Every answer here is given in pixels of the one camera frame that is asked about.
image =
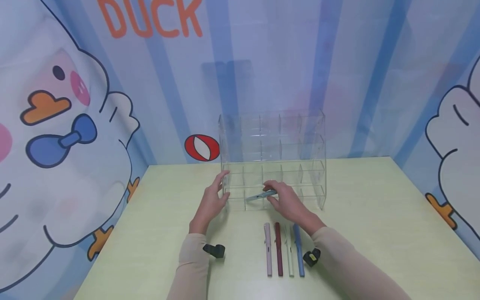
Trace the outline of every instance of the acrylic compartment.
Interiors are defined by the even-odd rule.
[[[223,193],[228,209],[273,209],[262,193],[267,180],[293,187],[308,208],[323,208],[326,199],[325,116],[321,111],[277,111],[255,115],[221,115],[219,122]]]

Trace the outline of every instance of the hand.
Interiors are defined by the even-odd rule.
[[[310,236],[325,227],[320,218],[303,205],[291,186],[276,180],[266,181],[264,186],[264,191],[274,189],[278,193],[278,200],[272,196],[267,197],[273,208],[285,219],[297,223]]]
[[[200,201],[198,206],[197,213],[190,222],[190,231],[189,233],[201,233],[206,234],[208,225],[210,222],[222,211],[227,204],[228,197],[230,196],[229,192],[223,194],[220,198],[218,197],[218,192],[222,189],[222,179],[230,173],[230,171],[225,170],[218,174],[215,177],[212,185],[208,186],[205,189],[204,196]]]

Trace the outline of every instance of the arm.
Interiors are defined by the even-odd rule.
[[[190,222],[189,234],[183,241],[179,255],[179,266],[175,272],[167,300],[206,300],[209,254],[203,251],[206,232],[210,222],[222,211],[230,193],[218,197],[221,182],[228,171],[215,177],[205,189],[197,213]]]
[[[180,249],[179,267],[167,300],[207,299],[209,255],[202,249],[205,244],[205,235],[187,235]]]
[[[351,299],[409,300],[410,297],[334,229],[327,227],[284,183],[267,181],[265,190],[274,188],[279,199],[268,201],[286,219],[297,223],[320,249],[320,262]]]

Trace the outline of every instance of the orange letters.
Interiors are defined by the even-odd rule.
[[[107,23],[108,29],[110,30],[110,34],[114,38],[121,38],[127,34],[127,23],[125,20],[125,16],[123,15],[122,8],[117,3],[117,1],[119,0],[97,0],[98,6],[102,11],[102,14],[105,19],[105,22]],[[137,20],[135,17],[135,13],[133,9],[135,6],[135,3],[133,3],[132,5],[132,1],[135,2],[135,0],[123,0],[123,6],[125,7],[125,10],[127,12],[133,31],[138,36],[141,36],[144,38],[152,37],[154,31],[152,28],[152,23],[150,22],[150,16],[148,14],[147,6],[145,5],[145,0],[136,0],[138,3],[138,7],[140,8],[140,12],[142,13],[142,20],[145,24],[144,25],[145,29],[140,29],[140,27],[143,27],[143,26],[141,24],[139,25],[139,23],[141,22],[140,20]],[[200,27],[200,24],[198,23],[198,19],[195,14],[196,10],[202,3],[202,0],[192,0],[187,7],[185,7],[183,0],[176,0],[176,1],[177,1],[178,16],[180,18],[180,24],[181,24],[181,30],[182,30],[183,36],[188,37],[190,35],[188,23],[187,23],[187,20],[190,19],[193,25],[193,30],[195,31],[198,37],[202,37],[203,36],[202,29]],[[120,24],[119,28],[115,28],[114,22],[112,21],[113,14],[112,15],[110,14],[111,10],[110,12],[108,11],[107,5],[113,8],[113,11],[115,12],[115,15],[118,19],[118,23]],[[180,35],[179,29],[174,28],[171,30],[166,30],[160,24],[160,19],[158,17],[158,8],[161,5],[173,7],[175,6],[175,1],[174,0],[152,0],[152,3],[150,5],[150,13],[152,15],[152,22],[153,22],[153,25],[155,26],[156,31],[163,37],[179,36]]]
[[[152,4],[150,5],[150,10],[152,11],[152,19],[153,24],[155,25],[156,30],[164,37],[177,37],[180,35],[180,30],[173,29],[173,30],[165,30],[160,25],[160,20],[158,19],[158,7],[162,4],[168,6],[174,6],[175,3],[173,0],[153,0]]]
[[[125,18],[121,12],[120,6],[115,2],[115,0],[97,0],[100,10],[102,11],[105,22],[107,22],[108,29],[114,38],[121,38],[127,33],[127,24],[125,23]],[[113,7],[115,14],[120,21],[120,29],[115,29],[110,14],[107,11],[107,4]]]
[[[187,19],[190,18],[192,20],[193,29],[197,36],[203,36],[202,29],[200,28],[200,24],[198,24],[197,16],[195,15],[195,11],[202,3],[202,0],[192,0],[187,9],[185,9],[185,5],[183,5],[183,0],[177,0],[177,6],[179,9],[179,17],[181,22],[181,30],[183,32],[183,36],[188,37],[188,24]]]
[[[130,18],[130,23],[132,24],[133,30],[135,33],[141,37],[151,37],[153,36],[153,29],[152,25],[150,24],[150,19],[148,18],[147,8],[145,7],[144,0],[138,0],[138,5],[140,6],[140,11],[142,12],[142,17],[145,21],[145,30],[141,30],[138,27],[137,20],[135,19],[135,14],[133,13],[132,5],[130,4],[130,0],[123,0],[123,5],[127,9],[128,17]]]

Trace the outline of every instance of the wrist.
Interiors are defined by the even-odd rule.
[[[314,213],[309,211],[298,225],[309,235],[312,236],[320,228],[326,227],[325,223]]]
[[[202,220],[201,218],[194,216],[193,219],[190,221],[188,233],[200,233],[206,235],[209,224],[209,221]]]

